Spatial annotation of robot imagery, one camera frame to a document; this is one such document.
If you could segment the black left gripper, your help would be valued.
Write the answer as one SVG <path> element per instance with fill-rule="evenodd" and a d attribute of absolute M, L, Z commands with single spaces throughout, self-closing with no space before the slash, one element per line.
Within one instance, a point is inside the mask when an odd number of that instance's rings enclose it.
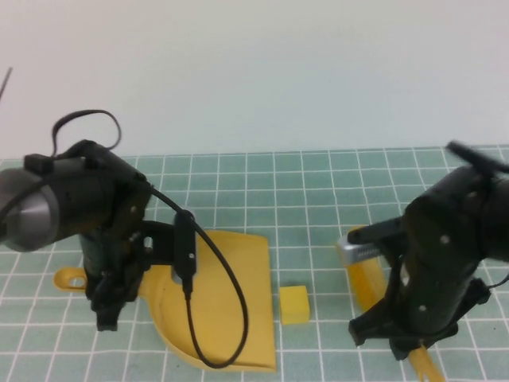
<path fill-rule="evenodd" d="M 149 254 L 85 255 L 86 295 L 98 331 L 116 331 L 122 306 L 137 298 Z"/>

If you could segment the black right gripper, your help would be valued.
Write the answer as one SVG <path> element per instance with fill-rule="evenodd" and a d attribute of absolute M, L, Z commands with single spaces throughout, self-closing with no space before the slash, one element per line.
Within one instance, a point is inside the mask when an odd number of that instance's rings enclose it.
<path fill-rule="evenodd" d="M 423 345 L 451 337 L 457 333 L 457 296 L 454 294 L 386 295 L 365 313 L 353 318 L 348 332 L 356 345 L 366 340 L 389 339 L 397 361 Z"/>

